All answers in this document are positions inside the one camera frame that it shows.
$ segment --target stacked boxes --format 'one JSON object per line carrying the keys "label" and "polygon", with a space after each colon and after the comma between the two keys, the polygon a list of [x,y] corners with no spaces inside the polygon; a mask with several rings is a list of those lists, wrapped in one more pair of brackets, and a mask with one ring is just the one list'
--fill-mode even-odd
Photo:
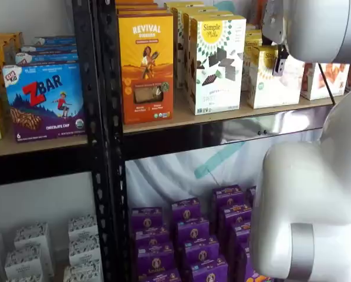
{"label": "stacked boxes", "polygon": [[188,101],[195,115],[239,109],[246,19],[191,19]]}

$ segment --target chocolate chip bar image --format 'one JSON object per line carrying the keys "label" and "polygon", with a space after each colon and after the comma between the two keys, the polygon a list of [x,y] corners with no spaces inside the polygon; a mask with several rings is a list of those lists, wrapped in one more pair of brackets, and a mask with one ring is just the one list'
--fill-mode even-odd
{"label": "chocolate chip bar image", "polygon": [[41,125],[41,118],[32,113],[23,113],[18,109],[11,108],[10,114],[13,122],[30,130],[38,130]]}
{"label": "chocolate chip bar image", "polygon": [[209,75],[209,76],[207,76],[207,78],[205,79],[205,81],[203,82],[203,84],[201,86],[214,83],[216,78],[217,78],[216,75]]}

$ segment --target shelf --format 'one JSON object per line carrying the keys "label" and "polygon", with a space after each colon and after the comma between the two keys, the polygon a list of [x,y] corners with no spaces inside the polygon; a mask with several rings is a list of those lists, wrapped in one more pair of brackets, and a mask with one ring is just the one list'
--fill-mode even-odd
{"label": "shelf", "polygon": [[239,110],[195,116],[177,93],[171,120],[124,126],[123,153],[140,159],[322,128],[331,108],[330,99],[301,98],[298,105],[252,109],[243,98]]}

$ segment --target teal object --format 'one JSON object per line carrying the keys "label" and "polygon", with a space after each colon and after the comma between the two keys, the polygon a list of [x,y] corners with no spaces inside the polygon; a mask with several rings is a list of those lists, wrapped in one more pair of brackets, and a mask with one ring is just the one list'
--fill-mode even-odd
{"label": "teal object", "polygon": [[230,11],[235,14],[235,6],[232,1],[221,1],[214,4],[219,11]]}

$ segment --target woman illustration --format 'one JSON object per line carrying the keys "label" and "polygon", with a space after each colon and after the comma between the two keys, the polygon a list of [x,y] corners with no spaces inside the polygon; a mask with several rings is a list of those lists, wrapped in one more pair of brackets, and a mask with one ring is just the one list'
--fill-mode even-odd
{"label": "woman illustration", "polygon": [[156,66],[154,59],[151,57],[151,47],[147,46],[143,51],[143,60],[141,60],[141,67],[144,67],[145,70],[143,72],[143,79],[153,78],[152,66]]}

